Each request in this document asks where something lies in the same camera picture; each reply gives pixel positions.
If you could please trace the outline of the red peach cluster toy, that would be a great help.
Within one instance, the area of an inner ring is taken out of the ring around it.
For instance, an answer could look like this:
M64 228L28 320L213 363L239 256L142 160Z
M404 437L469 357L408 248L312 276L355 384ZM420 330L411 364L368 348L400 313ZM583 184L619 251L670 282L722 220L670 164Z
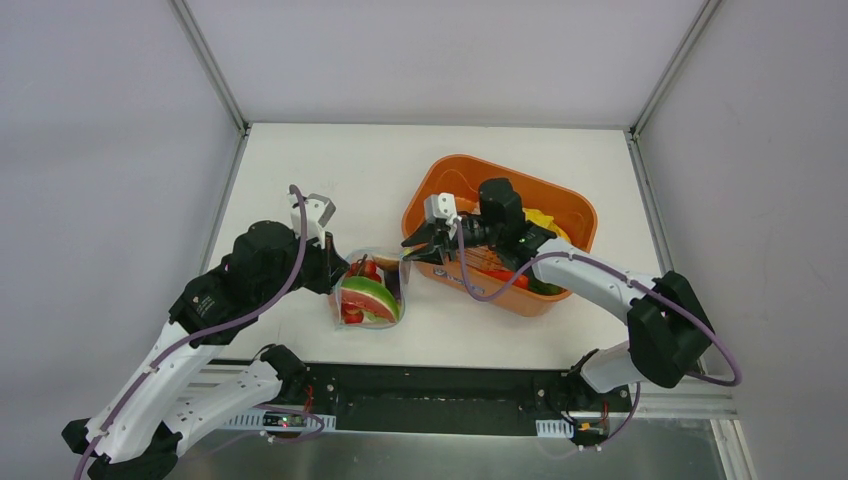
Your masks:
M378 266L374 260L368 257L363 257L351 264L347 274L347 278L363 277L375 281L382 282L382 277L379 273Z

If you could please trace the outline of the dark purple eggplant toy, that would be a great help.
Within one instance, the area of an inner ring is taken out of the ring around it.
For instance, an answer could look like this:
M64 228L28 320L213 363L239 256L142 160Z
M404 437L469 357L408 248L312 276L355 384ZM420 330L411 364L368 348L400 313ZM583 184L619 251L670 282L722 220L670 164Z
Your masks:
M386 270L384 274L385 286L395 298L400 302L404 298L405 278L400 269Z

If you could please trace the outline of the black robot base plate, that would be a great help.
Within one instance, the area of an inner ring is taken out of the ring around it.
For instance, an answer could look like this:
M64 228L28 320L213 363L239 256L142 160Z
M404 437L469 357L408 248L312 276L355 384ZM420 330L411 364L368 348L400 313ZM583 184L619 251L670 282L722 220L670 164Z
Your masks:
M631 408L616 387L596 394L560 370L436 368L309 363L272 402L309 406L351 432L536 436L553 426L610 422Z

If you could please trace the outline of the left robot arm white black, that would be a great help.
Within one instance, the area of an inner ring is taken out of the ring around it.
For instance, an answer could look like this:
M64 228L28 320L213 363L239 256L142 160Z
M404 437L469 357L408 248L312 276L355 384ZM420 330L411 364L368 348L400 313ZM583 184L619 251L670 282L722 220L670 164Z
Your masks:
M62 431L79 454L75 478L162 479L198 440L242 411L304 394L307 367L283 345L265 350L233 380L194 400L180 394L240 331L298 289L327 294L347 271L324 230L259 221L230 254L189 281L145 360L99 414Z

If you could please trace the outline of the orange plastic basket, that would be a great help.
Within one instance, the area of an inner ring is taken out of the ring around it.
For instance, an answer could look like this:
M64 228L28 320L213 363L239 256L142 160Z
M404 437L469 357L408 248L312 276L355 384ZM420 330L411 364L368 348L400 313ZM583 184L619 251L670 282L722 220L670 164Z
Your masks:
M574 246L590 251L598 226L593 205L573 190L519 171L465 154L455 154L436 161L421 181L401 220L403 237L410 236L425 220L424 201L432 194L451 193L457 210L478 213L478 189L490 178L507 178L520 195L524 209L538 210L552 218L553 224L563 230ZM479 295L491 295L504 285L506 276L488 275L494 271L513 272L504 268L495 253L484 247L468 248L466 255L471 286ZM458 261L446 265L416 262L418 270L427 278L467 293ZM524 317L537 317L547 313L559 301L572 295L563 290L556 295L542 295L518 286L511 286L492 303L504 310Z

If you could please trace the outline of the clear zip top bag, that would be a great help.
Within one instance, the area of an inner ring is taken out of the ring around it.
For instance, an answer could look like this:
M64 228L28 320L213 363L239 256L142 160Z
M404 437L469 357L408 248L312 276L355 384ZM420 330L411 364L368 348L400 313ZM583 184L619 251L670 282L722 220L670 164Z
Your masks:
M329 297L336 327L386 329L406 311L410 263L397 251L361 248L348 256L349 267Z

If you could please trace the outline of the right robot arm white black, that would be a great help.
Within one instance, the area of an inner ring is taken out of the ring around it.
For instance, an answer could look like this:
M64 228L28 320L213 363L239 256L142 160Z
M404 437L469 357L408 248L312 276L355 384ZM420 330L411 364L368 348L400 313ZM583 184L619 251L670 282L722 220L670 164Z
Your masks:
M627 341L587 353L568 371L573 405L590 410L620 386L649 382L673 388L695 373L715 334L684 276L633 273L574 246L529 220L506 178L484 181L478 194L477 212L459 210L449 193L424 200L422 223L402 243L404 257L433 265L457 261L466 275L468 250L484 247L514 279L559 287L620 320Z

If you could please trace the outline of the white mushroom toy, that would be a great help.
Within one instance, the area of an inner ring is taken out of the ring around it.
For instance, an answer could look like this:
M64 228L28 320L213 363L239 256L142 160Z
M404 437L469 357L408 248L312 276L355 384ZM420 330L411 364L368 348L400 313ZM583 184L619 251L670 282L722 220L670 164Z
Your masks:
M401 260L394 257L373 256L373 261L376 266L383 271L397 272L401 267Z

